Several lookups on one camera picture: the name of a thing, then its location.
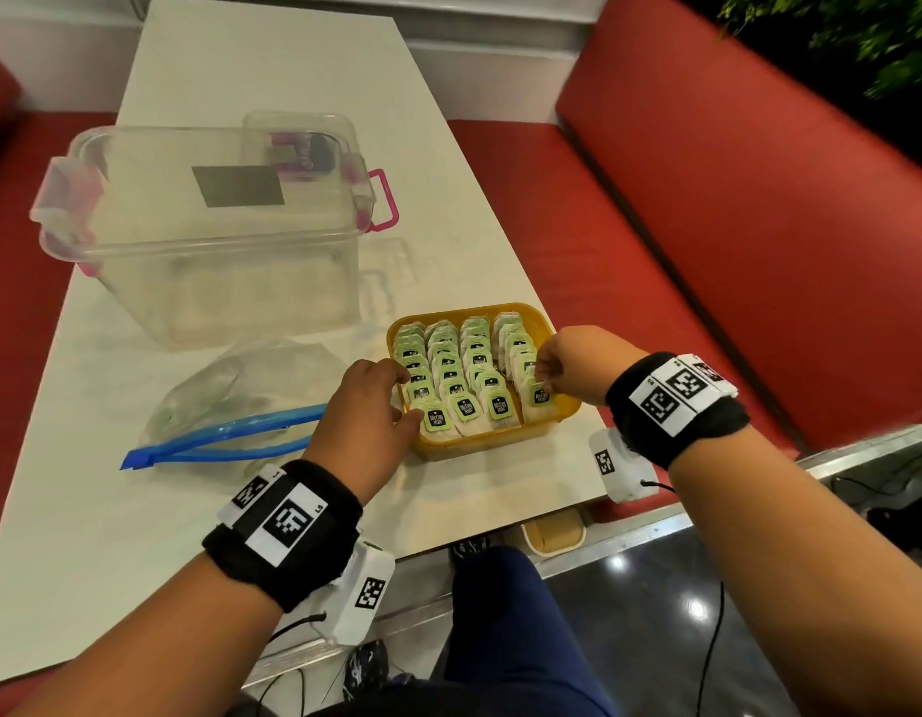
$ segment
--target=green leaves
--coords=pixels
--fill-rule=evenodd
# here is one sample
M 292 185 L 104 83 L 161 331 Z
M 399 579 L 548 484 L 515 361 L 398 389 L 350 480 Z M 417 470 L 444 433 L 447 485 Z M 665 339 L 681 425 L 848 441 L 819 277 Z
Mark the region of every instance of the green leaves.
M 922 83 L 922 0 L 722 1 L 720 17 L 734 31 L 766 16 L 815 11 L 810 47 L 850 49 L 858 63 L 877 65 L 870 97 Z

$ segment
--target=hand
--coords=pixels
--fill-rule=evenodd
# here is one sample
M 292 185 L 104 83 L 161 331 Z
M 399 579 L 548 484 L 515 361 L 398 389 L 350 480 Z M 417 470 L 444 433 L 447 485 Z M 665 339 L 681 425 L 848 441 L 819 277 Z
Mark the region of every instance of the hand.
M 402 417 L 391 405 L 397 382 L 408 382 L 408 373 L 393 359 L 355 362 L 301 456 L 342 481 L 362 506 L 394 475 L 425 416 L 411 410 Z
M 541 345 L 535 376 L 552 395 L 604 405 L 614 381 L 647 353 L 600 327 L 565 327 Z

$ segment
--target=pink handle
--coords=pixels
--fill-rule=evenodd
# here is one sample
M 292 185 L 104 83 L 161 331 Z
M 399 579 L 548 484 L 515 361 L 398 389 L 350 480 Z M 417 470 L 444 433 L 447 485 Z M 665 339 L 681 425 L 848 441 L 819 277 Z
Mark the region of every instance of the pink handle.
M 384 171 L 381 168 L 376 168 L 374 171 L 368 171 L 368 177 L 377 176 L 378 180 L 381 181 L 382 190 L 384 191 L 384 200 L 388 202 L 388 208 L 391 209 L 391 218 L 388 219 L 383 224 L 374 224 L 368 227 L 369 231 L 383 231 L 386 228 L 392 228 L 398 222 L 398 219 L 401 218 L 401 214 L 398 213 L 398 206 L 395 205 L 395 196 L 391 193 L 391 186 L 388 185 L 388 177 L 384 175 Z

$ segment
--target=tabletop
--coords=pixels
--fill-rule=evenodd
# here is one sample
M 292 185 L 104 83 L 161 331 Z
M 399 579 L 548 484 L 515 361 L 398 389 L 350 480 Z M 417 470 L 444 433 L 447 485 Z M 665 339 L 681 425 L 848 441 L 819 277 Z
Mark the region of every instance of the tabletop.
M 401 316 L 543 311 L 390 19 L 153 0 L 119 124 L 238 126 L 256 110 L 347 116 L 401 213 L 360 238 L 360 324 L 299 341 L 378 359 Z M 220 352 L 161 349 L 74 271 L 0 524 L 0 680 L 71 659 L 198 552 L 244 471 L 119 466 L 159 400 Z M 600 428 L 584 406 L 541 439 L 411 457 L 368 505 L 364 533 L 403 557 L 597 498 L 587 441 Z

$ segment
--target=dark floor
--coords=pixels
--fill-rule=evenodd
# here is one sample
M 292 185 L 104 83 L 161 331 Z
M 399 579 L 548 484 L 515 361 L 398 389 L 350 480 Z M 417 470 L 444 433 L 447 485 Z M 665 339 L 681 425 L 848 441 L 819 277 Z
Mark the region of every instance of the dark floor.
M 836 483 L 837 495 L 857 510 L 906 506 L 922 495 L 922 445 L 841 476 L 866 485 Z M 547 583 L 622 714 L 694 714 L 720 584 L 694 529 L 574 569 Z M 729 595 L 706 677 L 703 714 L 798 714 Z

